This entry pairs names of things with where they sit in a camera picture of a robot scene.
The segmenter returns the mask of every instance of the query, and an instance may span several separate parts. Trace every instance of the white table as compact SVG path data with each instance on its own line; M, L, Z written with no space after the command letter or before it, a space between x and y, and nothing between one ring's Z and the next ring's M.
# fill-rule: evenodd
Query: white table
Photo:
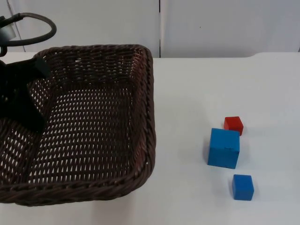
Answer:
M5 62L30 58L9 53ZM0 204L0 224L295 225L300 211L300 54L156 59L156 166L137 191L109 202L28 208ZM241 117L235 170L206 165L211 128ZM234 174L252 175L251 202Z

